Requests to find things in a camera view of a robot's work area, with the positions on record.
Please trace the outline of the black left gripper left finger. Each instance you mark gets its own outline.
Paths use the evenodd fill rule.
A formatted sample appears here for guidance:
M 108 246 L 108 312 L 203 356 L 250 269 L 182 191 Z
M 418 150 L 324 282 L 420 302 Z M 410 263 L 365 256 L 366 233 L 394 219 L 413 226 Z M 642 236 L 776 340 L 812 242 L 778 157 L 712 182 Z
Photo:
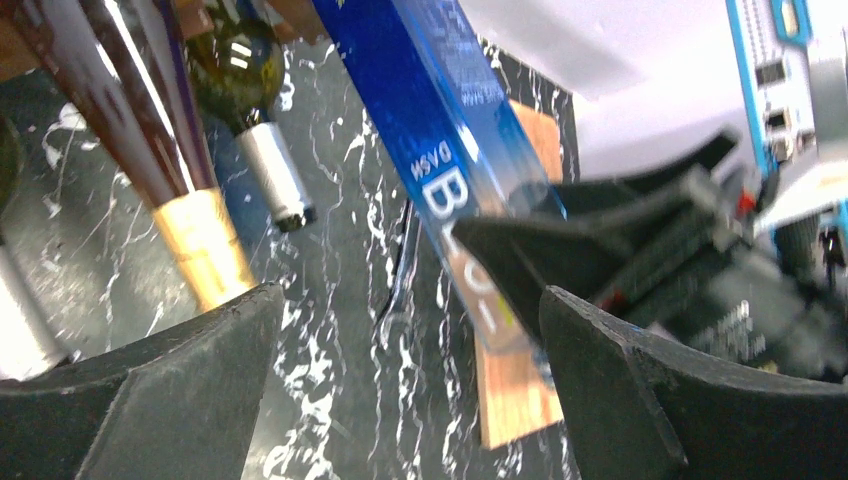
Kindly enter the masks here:
M 262 284 L 147 338 L 1 385 L 5 479 L 237 479 L 277 352 Z

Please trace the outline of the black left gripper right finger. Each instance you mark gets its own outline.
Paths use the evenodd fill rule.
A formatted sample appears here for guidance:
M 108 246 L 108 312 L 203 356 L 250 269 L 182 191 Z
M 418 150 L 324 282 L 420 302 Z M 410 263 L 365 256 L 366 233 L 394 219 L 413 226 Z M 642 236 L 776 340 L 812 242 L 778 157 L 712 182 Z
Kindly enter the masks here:
M 722 360 L 556 286 L 539 322 L 585 479 L 843 479 L 847 390 Z

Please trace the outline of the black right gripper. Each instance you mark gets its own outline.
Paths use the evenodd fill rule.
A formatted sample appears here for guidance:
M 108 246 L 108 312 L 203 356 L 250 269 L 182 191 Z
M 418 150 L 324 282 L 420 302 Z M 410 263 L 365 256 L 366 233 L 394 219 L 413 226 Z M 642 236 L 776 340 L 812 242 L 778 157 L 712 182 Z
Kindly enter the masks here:
M 717 185 L 707 174 L 738 142 L 723 129 L 652 170 L 554 186 L 568 216 L 627 207 L 626 218 L 468 217 L 452 234 L 538 345 L 541 296 L 558 286 L 582 299 L 596 294 L 609 313 L 639 327 L 660 325 L 711 356 L 844 382 L 846 303 L 805 271 L 780 271 L 730 207 L 741 185 Z M 633 220 L 641 223 L 637 233 Z

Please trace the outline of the blue transparent bottle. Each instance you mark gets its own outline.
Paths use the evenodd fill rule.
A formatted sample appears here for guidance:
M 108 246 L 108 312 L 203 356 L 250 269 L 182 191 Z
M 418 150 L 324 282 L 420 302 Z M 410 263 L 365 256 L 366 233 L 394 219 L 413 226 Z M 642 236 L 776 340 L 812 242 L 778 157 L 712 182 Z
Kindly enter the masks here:
M 565 214 L 456 1 L 315 5 L 481 342 L 528 336 L 488 271 L 453 237 L 461 218 Z

